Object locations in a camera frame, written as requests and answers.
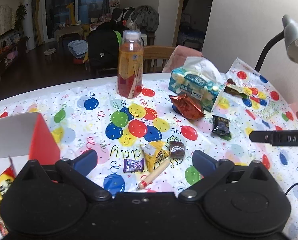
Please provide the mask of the black sesame snack packet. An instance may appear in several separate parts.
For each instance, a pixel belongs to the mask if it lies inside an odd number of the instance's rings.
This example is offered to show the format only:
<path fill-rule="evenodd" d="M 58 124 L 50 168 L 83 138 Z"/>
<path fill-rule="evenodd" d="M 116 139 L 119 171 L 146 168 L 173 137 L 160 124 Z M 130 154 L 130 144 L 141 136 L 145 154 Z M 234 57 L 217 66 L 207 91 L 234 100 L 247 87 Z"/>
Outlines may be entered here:
<path fill-rule="evenodd" d="M 213 117 L 213 127 L 212 127 L 212 134 L 219 136 L 224 140 L 231 140 L 232 135 L 230 132 L 230 121 L 227 118 L 212 115 Z"/>

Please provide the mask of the yellow snack packet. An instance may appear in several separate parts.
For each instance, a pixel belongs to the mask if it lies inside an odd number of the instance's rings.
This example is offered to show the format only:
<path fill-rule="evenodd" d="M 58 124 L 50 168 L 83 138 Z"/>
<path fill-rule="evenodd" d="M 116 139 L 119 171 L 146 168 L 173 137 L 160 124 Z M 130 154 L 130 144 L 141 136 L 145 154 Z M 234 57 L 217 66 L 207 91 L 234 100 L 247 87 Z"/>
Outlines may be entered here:
<path fill-rule="evenodd" d="M 151 141 L 141 146 L 145 156 L 146 166 L 149 172 L 152 172 L 155 163 L 166 159 L 169 156 L 169 150 L 166 148 L 164 141 Z"/>

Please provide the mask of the red brown foil snack bag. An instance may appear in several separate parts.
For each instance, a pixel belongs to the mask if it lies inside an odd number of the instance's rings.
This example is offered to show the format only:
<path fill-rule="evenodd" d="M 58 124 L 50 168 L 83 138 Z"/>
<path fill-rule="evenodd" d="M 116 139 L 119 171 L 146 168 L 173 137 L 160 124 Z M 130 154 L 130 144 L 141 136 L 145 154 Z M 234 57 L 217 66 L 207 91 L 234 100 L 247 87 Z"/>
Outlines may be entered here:
<path fill-rule="evenodd" d="M 169 96 L 173 106 L 187 120 L 197 120 L 204 117 L 201 104 L 186 93 Z"/>

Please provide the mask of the brown chocolate cake piece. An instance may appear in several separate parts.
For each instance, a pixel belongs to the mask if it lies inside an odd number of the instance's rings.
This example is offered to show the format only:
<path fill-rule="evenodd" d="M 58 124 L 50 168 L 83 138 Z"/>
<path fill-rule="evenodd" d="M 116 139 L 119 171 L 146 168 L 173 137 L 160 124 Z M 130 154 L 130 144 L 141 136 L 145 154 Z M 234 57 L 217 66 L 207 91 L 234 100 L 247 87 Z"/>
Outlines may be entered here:
<path fill-rule="evenodd" d="M 185 145 L 180 141 L 170 141 L 169 156 L 173 159 L 183 158 L 185 156 Z"/>

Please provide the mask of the purple candy wrapper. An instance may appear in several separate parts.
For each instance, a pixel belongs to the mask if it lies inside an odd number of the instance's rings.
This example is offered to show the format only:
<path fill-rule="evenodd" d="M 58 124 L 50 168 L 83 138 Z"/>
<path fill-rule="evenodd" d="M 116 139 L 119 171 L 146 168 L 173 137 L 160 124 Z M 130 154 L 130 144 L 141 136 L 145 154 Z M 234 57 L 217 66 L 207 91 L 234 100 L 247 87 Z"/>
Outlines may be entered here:
<path fill-rule="evenodd" d="M 144 158 L 139 160 L 134 159 L 124 159 L 124 173 L 129 172 L 143 172 L 144 171 Z"/>

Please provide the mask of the wooden pen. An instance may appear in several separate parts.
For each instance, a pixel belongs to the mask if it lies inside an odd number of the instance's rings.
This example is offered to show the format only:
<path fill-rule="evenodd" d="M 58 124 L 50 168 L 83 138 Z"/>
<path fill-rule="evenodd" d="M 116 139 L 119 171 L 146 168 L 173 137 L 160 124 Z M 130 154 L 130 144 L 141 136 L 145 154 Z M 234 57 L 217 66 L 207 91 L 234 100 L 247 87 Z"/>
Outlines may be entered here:
<path fill-rule="evenodd" d="M 152 183 L 162 172 L 165 171 L 170 165 L 170 160 L 166 159 L 161 163 L 153 172 L 151 172 L 148 176 L 146 176 L 139 184 L 137 189 L 143 190 L 150 183 Z"/>

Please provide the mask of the balloon pattern tablecloth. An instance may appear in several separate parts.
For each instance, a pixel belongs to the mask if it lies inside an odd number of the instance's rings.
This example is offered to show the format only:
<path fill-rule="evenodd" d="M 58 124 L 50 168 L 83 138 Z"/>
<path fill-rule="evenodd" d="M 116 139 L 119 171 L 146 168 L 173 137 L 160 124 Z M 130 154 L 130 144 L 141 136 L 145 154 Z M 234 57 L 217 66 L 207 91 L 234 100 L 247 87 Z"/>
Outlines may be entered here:
<path fill-rule="evenodd" d="M 192 163 L 195 150 L 237 165 L 260 160 L 288 191 L 291 215 L 284 233 L 298 239 L 298 147 L 274 147 L 249 139 L 252 131 L 298 129 L 295 111 L 267 79 L 236 59 L 223 77 L 232 79 L 249 97 L 223 92 L 212 112 L 204 110 L 203 118 L 187 120 L 172 108 L 170 75 L 144 78 L 141 93 L 133 99 L 117 93 L 116 78 L 48 88 L 1 101 L 0 116 L 41 113 L 64 158 L 95 150 L 98 163 L 88 178 L 112 194 L 134 192 L 149 174 L 147 168 L 124 173 L 123 167 L 124 159 L 144 158 L 141 146 L 151 141 L 164 141 L 167 149 L 170 141 L 180 141 L 186 150 L 183 158 L 170 161 L 165 172 L 146 187 L 147 192 L 178 194 L 200 181 L 202 175 Z M 231 140 L 211 133 L 212 115 L 230 121 Z"/>

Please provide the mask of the red white cardboard box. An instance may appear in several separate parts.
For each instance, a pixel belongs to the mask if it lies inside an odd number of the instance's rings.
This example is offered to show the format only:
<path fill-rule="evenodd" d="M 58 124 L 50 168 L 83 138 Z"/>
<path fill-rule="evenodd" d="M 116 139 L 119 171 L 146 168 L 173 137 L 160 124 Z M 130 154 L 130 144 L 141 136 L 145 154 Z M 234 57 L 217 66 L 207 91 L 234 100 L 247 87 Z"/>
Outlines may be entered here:
<path fill-rule="evenodd" d="M 60 160 L 60 149 L 40 113 L 0 119 L 0 158 L 28 156 L 42 165 Z"/>

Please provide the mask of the blue tissue box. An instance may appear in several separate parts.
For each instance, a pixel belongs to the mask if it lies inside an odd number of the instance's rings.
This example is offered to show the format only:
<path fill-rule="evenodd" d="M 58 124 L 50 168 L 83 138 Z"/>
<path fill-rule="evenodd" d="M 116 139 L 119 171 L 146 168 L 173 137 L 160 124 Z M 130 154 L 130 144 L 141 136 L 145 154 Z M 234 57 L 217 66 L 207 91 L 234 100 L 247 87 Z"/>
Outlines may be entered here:
<path fill-rule="evenodd" d="M 226 81 L 216 66 L 204 57 L 187 57 L 183 66 L 171 71 L 169 90 L 185 93 L 197 100 L 208 112 L 217 106 Z"/>

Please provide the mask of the grey desk lamp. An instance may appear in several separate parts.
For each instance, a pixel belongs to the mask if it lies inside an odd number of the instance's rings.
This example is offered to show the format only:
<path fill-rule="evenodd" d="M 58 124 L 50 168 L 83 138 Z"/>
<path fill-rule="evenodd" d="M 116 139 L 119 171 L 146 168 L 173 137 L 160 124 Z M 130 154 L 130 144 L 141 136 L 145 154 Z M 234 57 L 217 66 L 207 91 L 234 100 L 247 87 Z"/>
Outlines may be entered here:
<path fill-rule="evenodd" d="M 255 71 L 259 72 L 269 50 L 281 40 L 284 40 L 288 58 L 298 64 L 298 23 L 289 15 L 282 17 L 283 30 L 274 36 L 263 48 L 255 66 Z"/>

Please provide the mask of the pink cloth on chair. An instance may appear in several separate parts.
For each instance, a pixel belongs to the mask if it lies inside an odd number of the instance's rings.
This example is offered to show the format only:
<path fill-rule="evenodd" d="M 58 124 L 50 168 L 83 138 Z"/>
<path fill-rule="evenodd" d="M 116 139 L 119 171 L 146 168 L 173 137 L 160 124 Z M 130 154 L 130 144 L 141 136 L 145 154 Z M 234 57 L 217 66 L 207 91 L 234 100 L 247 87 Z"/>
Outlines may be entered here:
<path fill-rule="evenodd" d="M 173 53 L 171 54 L 169 60 L 167 61 L 166 65 L 163 67 L 163 73 L 170 73 L 175 68 L 179 68 L 183 66 L 184 62 L 186 61 L 187 57 L 202 57 L 202 52 L 188 48 L 185 46 L 178 45 Z"/>

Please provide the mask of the orange juice bottle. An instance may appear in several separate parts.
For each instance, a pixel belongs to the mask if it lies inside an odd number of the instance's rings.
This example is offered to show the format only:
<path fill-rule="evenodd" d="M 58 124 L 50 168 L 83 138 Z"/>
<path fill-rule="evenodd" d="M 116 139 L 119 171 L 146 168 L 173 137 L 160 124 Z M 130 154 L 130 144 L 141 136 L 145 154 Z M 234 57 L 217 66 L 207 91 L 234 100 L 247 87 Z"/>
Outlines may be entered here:
<path fill-rule="evenodd" d="M 119 48 L 118 85 L 120 96 L 137 97 L 142 90 L 144 46 L 139 31 L 125 30 Z"/>

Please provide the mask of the black bag green stripe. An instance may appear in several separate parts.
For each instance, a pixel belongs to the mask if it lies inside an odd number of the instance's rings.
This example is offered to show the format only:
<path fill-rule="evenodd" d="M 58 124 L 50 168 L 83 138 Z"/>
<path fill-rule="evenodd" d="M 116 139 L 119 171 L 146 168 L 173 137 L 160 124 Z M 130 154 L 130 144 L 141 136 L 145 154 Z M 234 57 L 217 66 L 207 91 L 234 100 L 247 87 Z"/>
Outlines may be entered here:
<path fill-rule="evenodd" d="M 115 20 L 100 24 L 88 35 L 88 62 L 94 75 L 118 67 L 119 47 L 125 26 Z"/>

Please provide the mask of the yellow giraffe toy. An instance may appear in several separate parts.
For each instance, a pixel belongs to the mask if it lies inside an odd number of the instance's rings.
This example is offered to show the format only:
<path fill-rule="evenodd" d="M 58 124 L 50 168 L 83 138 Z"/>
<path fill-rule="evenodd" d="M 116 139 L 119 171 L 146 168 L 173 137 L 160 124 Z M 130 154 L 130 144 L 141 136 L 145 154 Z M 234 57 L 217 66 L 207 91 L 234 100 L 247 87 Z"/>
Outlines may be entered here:
<path fill-rule="evenodd" d="M 66 8 L 69 10 L 70 25 L 77 25 L 76 18 L 75 18 L 74 2 L 69 3 L 66 6 Z"/>

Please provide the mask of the white tower fan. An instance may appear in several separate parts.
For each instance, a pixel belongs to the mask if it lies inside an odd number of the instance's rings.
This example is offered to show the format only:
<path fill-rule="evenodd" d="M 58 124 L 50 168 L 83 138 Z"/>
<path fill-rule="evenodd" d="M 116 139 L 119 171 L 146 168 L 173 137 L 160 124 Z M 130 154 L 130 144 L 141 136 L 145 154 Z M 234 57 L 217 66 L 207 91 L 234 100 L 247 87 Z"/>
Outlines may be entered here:
<path fill-rule="evenodd" d="M 26 42 L 27 50 L 33 50 L 35 48 L 35 36 L 33 31 L 33 19 L 32 19 L 32 0 L 24 0 L 24 7 L 26 9 L 26 16 L 22 20 L 24 35 L 29 39 Z"/>

